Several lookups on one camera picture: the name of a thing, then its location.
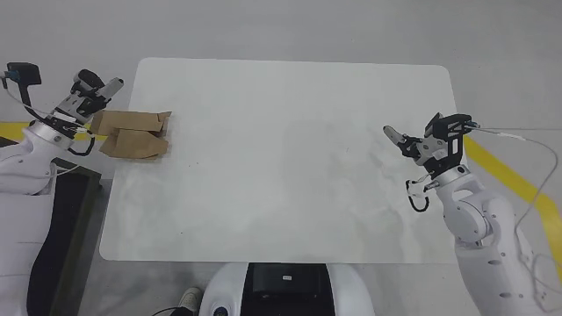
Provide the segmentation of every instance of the brown cardboard box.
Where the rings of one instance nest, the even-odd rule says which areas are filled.
[[[165,134],[171,111],[151,113],[134,111],[100,111],[94,115],[90,130],[107,135],[99,151],[124,159],[155,159],[166,154]]]

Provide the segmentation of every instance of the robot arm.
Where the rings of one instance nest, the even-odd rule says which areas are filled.
[[[424,191],[436,189],[443,203],[443,219],[455,236],[458,267],[480,314],[544,315],[538,300],[546,292],[536,287],[530,273],[534,253],[522,232],[515,231],[511,204],[460,163],[462,137],[477,126],[469,115],[437,114],[423,138],[400,134],[390,126],[384,132],[431,176]]]
[[[12,194],[32,195],[43,190],[55,175],[51,161],[67,150],[87,155],[94,140],[85,153],[77,153],[71,148],[76,133],[123,87],[118,78],[105,85],[96,74],[83,69],[75,76],[70,95],[41,117],[32,108],[27,92],[30,85],[41,84],[39,68],[26,62],[11,62],[8,71],[0,76],[6,90],[6,79],[18,84],[25,109],[36,118],[23,130],[25,138],[21,143],[0,148],[0,192]]]

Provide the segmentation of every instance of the yellow floor stripe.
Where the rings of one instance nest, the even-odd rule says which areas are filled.
[[[537,193],[537,187],[519,176],[509,166],[498,160],[485,150],[480,144],[465,136],[466,154],[490,175],[496,177],[503,185],[510,188],[515,194],[530,203]],[[554,260],[562,262],[562,219],[554,200],[541,193],[535,204],[543,229],[551,247]],[[562,282],[562,269],[558,267],[558,278]]]
[[[21,132],[22,128],[29,126],[27,122],[0,122],[0,137],[7,138],[9,140],[22,140],[24,134]],[[107,137],[104,135],[97,135],[96,140],[105,140]],[[79,133],[76,135],[75,140],[89,140],[86,134]]]

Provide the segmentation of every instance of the white table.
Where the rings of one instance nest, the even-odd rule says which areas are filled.
[[[173,111],[169,152],[121,161],[100,253],[109,260],[456,261],[424,171],[382,126],[421,136],[456,111],[438,66],[146,59],[131,111]]]

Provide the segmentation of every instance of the shoe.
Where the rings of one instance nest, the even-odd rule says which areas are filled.
[[[185,291],[179,301],[179,307],[185,307],[187,310],[190,310],[193,314],[197,315],[202,298],[203,292],[199,288],[191,287]]]

